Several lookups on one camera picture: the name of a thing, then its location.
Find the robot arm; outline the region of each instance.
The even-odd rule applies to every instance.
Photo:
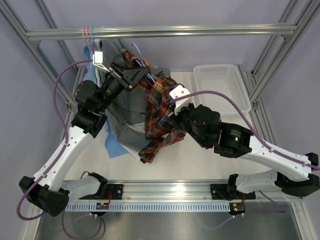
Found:
[[[173,99],[188,94],[189,91],[182,86],[170,92]],[[271,150],[268,150],[251,130],[237,124],[221,122],[218,112],[201,104],[195,107],[190,98],[178,100],[174,113],[176,121],[202,148],[213,148],[214,153],[220,156],[247,159],[272,169],[256,174],[231,175],[225,188],[216,189],[221,198],[238,199],[242,194],[263,190],[281,190],[288,195],[305,197],[320,188],[319,177],[312,174],[312,169],[308,166],[318,165],[318,155],[295,154],[265,141],[271,146]],[[289,160],[274,151],[300,160],[304,164]]]
[[[44,175],[48,166],[56,159],[64,146],[64,141],[43,167],[33,177],[24,176],[19,186],[25,193],[40,177],[43,178],[30,190],[27,199],[51,216],[57,216],[69,201],[91,195],[101,199],[106,194],[107,180],[96,173],[63,183],[75,160],[82,150],[98,135],[107,117],[101,113],[121,93],[130,91],[150,71],[148,67],[125,68],[115,63],[103,65],[102,52],[95,51],[93,65],[107,73],[106,80],[98,87],[92,81],[84,81],[77,87],[75,100],[78,112],[68,130],[69,144],[58,162]],[[170,92],[173,99],[188,95],[190,92],[177,86]],[[242,199],[244,194],[257,190],[282,190],[284,193],[305,197],[320,188],[319,177],[311,174],[311,168],[281,157],[264,148],[249,129],[240,125],[221,122],[220,114],[199,105],[194,107],[190,98],[179,100],[174,109],[177,122],[203,148],[214,148],[214,153],[226,158],[242,158],[263,164],[272,170],[241,175],[233,174],[228,183],[216,189],[220,199]],[[268,143],[272,150],[278,150],[305,164],[318,165],[314,153],[297,155]]]
[[[75,100],[78,103],[78,112],[68,130],[68,145],[64,152],[50,171],[44,174],[64,147],[65,141],[62,141],[33,177],[24,176],[19,182],[20,188],[25,193],[40,177],[43,177],[26,198],[53,217],[60,214],[69,201],[88,195],[101,199],[106,195],[107,180],[96,173],[90,173],[82,179],[68,183],[63,183],[63,180],[82,150],[104,126],[107,117],[102,112],[123,90],[130,91],[150,72],[148,67],[126,68],[114,62],[105,67],[102,52],[95,51],[94,54],[93,65],[107,75],[101,87],[90,80],[81,82],[77,87]]]

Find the clothing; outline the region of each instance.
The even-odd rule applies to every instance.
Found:
[[[109,125],[109,120],[107,119],[104,124],[105,130],[108,133],[108,136],[105,139],[104,146],[108,152],[109,158],[115,158],[121,155],[128,154],[128,150],[118,143],[116,137],[112,134],[111,128]]]
[[[125,124],[119,124],[116,117],[108,110],[105,113],[108,117],[112,133],[118,143],[137,152],[140,152],[150,143],[150,140],[146,139],[144,133],[138,132]]]
[[[102,40],[103,64],[109,66],[112,62],[124,66],[124,49],[134,51],[135,49],[128,45],[123,39],[113,38]],[[170,74],[169,69],[157,69],[157,73],[166,72]],[[146,119],[146,109],[148,101],[146,100],[147,93],[137,87],[132,91],[122,91],[107,110],[116,118],[119,124],[140,124]]]
[[[122,147],[128,151],[128,153],[130,154],[130,156],[132,158],[134,158],[136,161],[140,161],[140,156],[139,156],[139,152],[131,149],[130,147],[127,147],[125,145],[122,145]]]
[[[145,123],[133,124],[133,125],[129,125],[129,124],[126,123],[126,125],[129,128],[131,128],[131,129],[133,129],[133,130],[135,130],[135,131],[137,131],[139,133],[143,133],[143,134],[146,133]]]
[[[140,58],[133,56],[130,52],[124,51],[125,63],[127,66],[134,67],[135,60]],[[143,61],[147,67],[150,67],[147,61]],[[182,129],[173,118],[173,109],[170,108],[167,100],[170,91],[178,84],[169,76],[162,72],[156,74],[156,82],[150,86],[147,81],[142,80],[136,88],[147,93],[146,99],[148,107],[146,109],[145,119],[145,138],[151,142],[139,152],[143,163],[152,163],[153,159],[162,147],[175,144],[185,138],[186,131]]]
[[[87,46],[83,48],[83,55],[84,59],[91,59],[91,54]],[[90,80],[93,81],[95,84],[97,84],[96,74],[95,74],[95,68],[91,62],[86,63],[86,67],[88,68],[88,71],[86,72],[85,76],[83,77],[83,81]]]

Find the red plaid fabric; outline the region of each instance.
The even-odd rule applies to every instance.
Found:
[[[136,67],[135,60],[141,62],[140,58],[134,57],[125,50],[123,56],[129,67]],[[147,61],[143,62],[151,69]],[[140,160],[143,163],[152,163],[162,147],[180,142],[186,135],[186,131],[181,129],[174,119],[170,118],[173,110],[170,109],[167,102],[169,92],[178,84],[172,78],[161,74],[154,77],[154,80],[156,82],[152,86],[146,80],[142,80],[137,86],[147,93],[146,99],[149,101],[145,118],[145,138],[150,139],[151,142],[139,152]]]

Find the gray wall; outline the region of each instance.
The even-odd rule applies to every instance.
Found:
[[[53,109],[53,84],[2,15],[0,42],[0,238],[18,240],[27,224],[16,215],[22,196],[19,181],[48,160],[58,146],[62,127]],[[65,116],[64,102],[59,96],[57,101]],[[29,206],[28,202],[22,205],[26,217]]]
[[[320,15],[267,86],[263,97],[279,144],[295,153],[320,155]],[[320,239],[320,191],[306,197],[305,202]]]

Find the purple cable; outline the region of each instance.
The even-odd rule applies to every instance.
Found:
[[[261,213],[279,213],[279,214],[285,214],[287,213],[286,209],[281,206],[279,203],[277,203],[276,201],[272,200],[270,197],[268,197],[267,195],[265,195],[262,191],[259,191],[259,193],[261,193],[262,196],[264,196],[266,199],[268,199],[270,202],[272,202],[273,204],[277,205],[280,209],[282,210],[258,210],[258,211],[252,211],[252,212],[248,212],[248,213],[244,213],[244,216],[250,216],[250,215],[254,215],[254,214],[261,214]],[[235,218],[239,218],[242,217],[242,215],[236,215],[236,216],[232,216],[227,218],[226,220],[224,220],[221,224],[219,224],[218,226],[215,227],[208,227],[206,225],[204,225],[197,217],[198,221],[201,223],[201,225],[208,230],[217,230],[219,228],[221,228],[223,225],[225,225],[226,223],[228,223],[229,221],[231,221],[232,219]]]
[[[209,90],[206,90],[206,91],[198,91],[198,92],[194,92],[194,93],[191,93],[191,94],[188,94],[188,95],[185,95],[185,96],[181,96],[181,97],[178,97],[178,98],[175,98],[173,100],[171,100],[170,102],[171,103],[175,103],[179,100],[182,100],[182,99],[187,99],[187,98],[190,98],[190,97],[193,97],[193,96],[196,96],[196,95],[200,95],[200,94],[214,94],[214,95],[218,95],[220,97],[223,97],[224,99],[226,99],[229,103],[231,103],[231,105],[237,110],[237,112],[240,114],[240,116],[242,117],[242,119],[245,121],[245,123],[248,125],[248,127],[250,128],[250,130],[253,132],[254,136],[259,140],[259,142],[265,146],[268,150],[271,149],[271,147],[266,144],[266,142],[258,135],[257,131],[254,129],[254,127],[250,124],[250,122],[247,120],[247,118],[245,117],[245,115],[241,112],[240,108],[234,103],[234,101],[232,101],[228,96],[224,95],[223,93],[220,93],[220,92],[217,92],[217,91],[209,91]],[[298,163],[298,164],[302,164],[304,165],[305,163],[303,161],[300,161],[298,159],[295,159],[291,156],[288,156],[278,150],[273,150],[273,152],[285,159],[288,159],[288,160],[291,160],[295,163]],[[312,164],[306,164],[306,166],[312,168],[313,170],[315,171],[319,171],[320,170],[320,167],[318,166],[314,166]]]
[[[99,232],[101,230],[101,227],[102,227],[102,218],[100,216],[98,216],[98,217],[99,217],[99,220],[100,220],[100,225],[99,225],[99,228],[96,231],[96,233],[93,236],[88,237],[88,238],[77,238],[77,237],[74,237],[70,233],[67,232],[67,228],[65,227],[65,210],[63,210],[62,218],[61,218],[62,229],[63,229],[65,235],[67,235],[69,238],[71,238],[73,240],[92,240],[99,234]]]
[[[85,218],[88,218],[88,217],[92,217],[90,216],[89,214],[85,214],[85,215],[82,215],[82,216],[79,216],[77,217],[75,220],[73,220],[69,225],[67,226],[64,226],[65,229],[68,229],[69,227],[71,227],[72,225],[74,225],[76,222],[82,220],[82,219],[85,219]],[[50,229],[50,231],[53,233],[53,234],[58,234],[60,233],[61,231],[63,231],[64,229],[61,228],[61,229],[54,229],[51,227],[51,223],[50,223],[50,219],[51,218],[47,218],[47,221],[46,221],[46,225],[48,226],[48,228]]]
[[[54,161],[49,165],[49,167],[43,172],[43,175],[40,176],[32,185],[31,187],[29,187],[27,189],[27,191],[25,191],[25,193],[23,194],[23,196],[21,197],[20,201],[18,202],[18,205],[16,207],[16,214],[17,216],[25,221],[31,221],[31,220],[35,220],[37,218],[40,218],[41,216],[43,216],[45,214],[45,212],[42,212],[41,214],[37,215],[37,216],[33,216],[33,217],[25,217],[22,216],[21,214],[21,205],[24,201],[24,199],[28,196],[28,194],[32,191],[32,189],[44,178],[45,175],[48,174],[48,172],[53,168],[53,166],[58,162],[58,160],[60,159],[60,157],[62,156],[62,154],[64,153],[67,145],[68,145],[68,140],[69,140],[69,133],[68,133],[68,129],[67,126],[65,124],[65,121],[63,120],[62,116],[59,113],[58,107],[57,107],[57,103],[56,103],[56,93],[57,93],[57,87],[58,87],[58,83],[62,77],[62,75],[70,68],[72,68],[73,66],[77,65],[77,64],[82,64],[82,63],[87,63],[87,62],[91,62],[91,59],[87,59],[87,60],[82,60],[82,61],[77,61],[74,62],[72,64],[70,64],[69,66],[67,66],[60,74],[59,76],[56,78],[55,84],[54,84],[54,90],[53,90],[53,96],[52,96],[52,100],[53,100],[53,107],[54,110],[60,120],[60,122],[62,123],[63,126],[63,130],[64,130],[64,145],[61,149],[61,151],[59,152],[59,154],[56,156],[56,158],[54,159]]]

